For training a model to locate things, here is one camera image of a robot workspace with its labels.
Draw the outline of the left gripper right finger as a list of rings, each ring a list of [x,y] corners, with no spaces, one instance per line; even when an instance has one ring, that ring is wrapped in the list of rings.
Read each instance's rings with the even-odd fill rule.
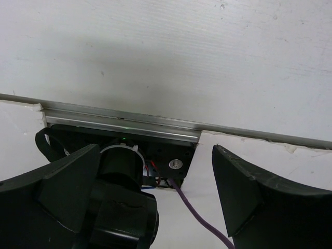
[[[212,165],[235,248],[331,248],[331,191],[278,176],[220,145]]]

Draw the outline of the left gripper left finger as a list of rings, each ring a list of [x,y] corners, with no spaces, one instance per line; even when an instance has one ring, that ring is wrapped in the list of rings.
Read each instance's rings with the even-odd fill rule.
[[[100,159],[96,144],[1,182],[1,248],[74,248]]]

